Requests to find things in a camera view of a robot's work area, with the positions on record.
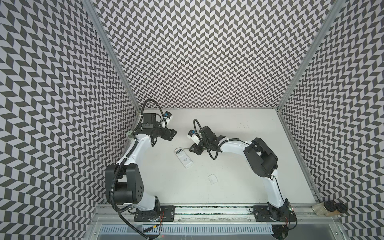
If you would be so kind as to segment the white remote control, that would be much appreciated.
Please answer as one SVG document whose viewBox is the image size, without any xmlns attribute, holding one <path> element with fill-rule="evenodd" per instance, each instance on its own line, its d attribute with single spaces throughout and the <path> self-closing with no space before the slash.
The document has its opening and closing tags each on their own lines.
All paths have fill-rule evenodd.
<svg viewBox="0 0 384 240">
<path fill-rule="evenodd" d="M 182 163 L 182 165 L 187 169 L 189 167 L 191 167 L 194 163 L 193 161 L 190 159 L 190 157 L 186 154 L 186 152 L 184 151 L 184 149 L 182 148 L 177 148 L 175 149 L 174 151 L 175 155 L 177 156 L 177 158 L 179 159 L 179 161 Z"/>
</svg>

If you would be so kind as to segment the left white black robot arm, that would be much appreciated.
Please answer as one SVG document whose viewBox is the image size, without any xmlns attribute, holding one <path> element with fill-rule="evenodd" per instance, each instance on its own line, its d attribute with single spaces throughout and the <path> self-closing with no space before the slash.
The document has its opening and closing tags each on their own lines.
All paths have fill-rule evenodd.
<svg viewBox="0 0 384 240">
<path fill-rule="evenodd" d="M 159 103 L 147 99 L 141 108 L 136 126 L 128 132 L 130 144 L 116 164 L 107 166 L 105 184 L 107 202 L 119 214 L 135 208 L 148 222 L 161 218 L 160 201 L 157 196 L 145 192 L 139 163 L 144 153 L 154 147 L 158 138 L 172 141 L 177 131 L 169 129 L 172 114 L 164 112 Z"/>
</svg>

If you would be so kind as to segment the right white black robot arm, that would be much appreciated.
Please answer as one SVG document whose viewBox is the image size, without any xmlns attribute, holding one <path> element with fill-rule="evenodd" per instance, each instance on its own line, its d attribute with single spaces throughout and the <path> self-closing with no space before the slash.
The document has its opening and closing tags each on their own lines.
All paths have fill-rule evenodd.
<svg viewBox="0 0 384 240">
<path fill-rule="evenodd" d="M 297 221 L 289 200 L 279 186 L 278 157 L 261 138 L 252 141 L 228 139 L 226 136 L 216 136 L 208 126 L 202 127 L 197 119 L 193 120 L 193 125 L 194 128 L 188 132 L 188 137 L 194 141 L 189 148 L 191 153 L 199 156 L 206 151 L 212 160 L 216 160 L 220 153 L 239 155 L 248 162 L 253 173 L 263 180 L 268 199 L 268 218 L 287 224 Z"/>
</svg>

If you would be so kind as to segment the white bottle green cap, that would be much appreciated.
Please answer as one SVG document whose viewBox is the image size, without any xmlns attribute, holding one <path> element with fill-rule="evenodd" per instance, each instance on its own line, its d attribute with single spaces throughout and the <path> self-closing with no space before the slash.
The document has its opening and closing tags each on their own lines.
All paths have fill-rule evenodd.
<svg viewBox="0 0 384 240">
<path fill-rule="evenodd" d="M 134 138 L 135 138 L 135 135 L 134 135 L 133 131 L 128 131 L 128 132 L 126 133 L 126 136 L 127 136 L 129 139 L 134 139 Z"/>
</svg>

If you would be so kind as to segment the clear jar black lid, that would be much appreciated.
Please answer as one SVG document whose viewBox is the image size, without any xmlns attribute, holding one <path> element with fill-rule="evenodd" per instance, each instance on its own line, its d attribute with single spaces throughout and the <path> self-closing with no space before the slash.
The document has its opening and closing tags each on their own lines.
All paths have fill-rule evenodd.
<svg viewBox="0 0 384 240">
<path fill-rule="evenodd" d="M 312 210 L 317 216 L 333 213 L 336 210 L 336 205 L 333 201 L 325 201 L 312 206 Z"/>
</svg>

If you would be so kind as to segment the brown jar black lid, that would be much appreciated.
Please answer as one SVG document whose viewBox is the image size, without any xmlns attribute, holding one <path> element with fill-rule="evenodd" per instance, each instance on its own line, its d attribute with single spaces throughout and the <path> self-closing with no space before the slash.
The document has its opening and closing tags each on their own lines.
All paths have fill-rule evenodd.
<svg viewBox="0 0 384 240">
<path fill-rule="evenodd" d="M 348 207 L 343 203 L 334 203 L 335 210 L 326 214 L 327 217 L 342 215 L 348 212 Z"/>
</svg>

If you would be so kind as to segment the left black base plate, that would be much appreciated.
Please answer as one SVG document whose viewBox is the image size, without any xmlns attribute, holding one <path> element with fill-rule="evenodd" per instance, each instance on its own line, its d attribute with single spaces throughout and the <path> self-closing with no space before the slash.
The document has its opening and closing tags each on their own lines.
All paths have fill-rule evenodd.
<svg viewBox="0 0 384 240">
<path fill-rule="evenodd" d="M 134 222 L 173 222 L 175 219 L 176 207 L 172 205 L 161 205 L 151 211 L 136 210 Z"/>
</svg>

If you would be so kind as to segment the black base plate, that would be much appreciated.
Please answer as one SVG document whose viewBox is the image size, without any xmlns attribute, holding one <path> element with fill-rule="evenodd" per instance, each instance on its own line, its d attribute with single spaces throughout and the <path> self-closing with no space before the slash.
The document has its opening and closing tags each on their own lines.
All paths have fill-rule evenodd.
<svg viewBox="0 0 384 240">
<path fill-rule="evenodd" d="M 254 215 L 256 222 L 277 222 L 277 223 L 293 223 L 298 219 L 296 214 L 288 207 L 282 206 L 277 209 L 269 206 L 256 205 L 249 208 Z"/>
<path fill-rule="evenodd" d="M 161 205 L 151 211 L 136 210 L 134 222 L 173 222 L 175 219 L 176 207 L 172 205 Z"/>
</svg>

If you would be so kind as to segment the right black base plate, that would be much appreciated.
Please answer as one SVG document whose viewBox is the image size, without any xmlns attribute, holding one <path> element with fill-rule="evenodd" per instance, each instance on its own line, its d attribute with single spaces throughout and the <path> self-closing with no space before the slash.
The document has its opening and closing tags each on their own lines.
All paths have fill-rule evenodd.
<svg viewBox="0 0 384 240">
<path fill-rule="evenodd" d="M 288 207 L 282 206 L 277 209 L 269 206 L 256 205 L 249 208 L 254 215 L 256 222 L 277 222 L 277 223 L 293 223 L 298 219 L 296 214 Z"/>
</svg>

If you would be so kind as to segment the aluminium mounting rail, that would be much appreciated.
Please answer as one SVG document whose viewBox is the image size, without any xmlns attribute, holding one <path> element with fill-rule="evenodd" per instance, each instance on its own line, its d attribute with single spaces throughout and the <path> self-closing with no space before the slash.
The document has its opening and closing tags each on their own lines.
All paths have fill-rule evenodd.
<svg viewBox="0 0 384 240">
<path fill-rule="evenodd" d="M 253 224 L 254 204 L 173 204 L 173 224 Z M 317 216 L 311 204 L 292 204 L 299 224 L 340 224 L 338 217 Z M 122 224 L 118 214 L 109 205 L 98 205 L 90 221 L 96 224 Z"/>
</svg>

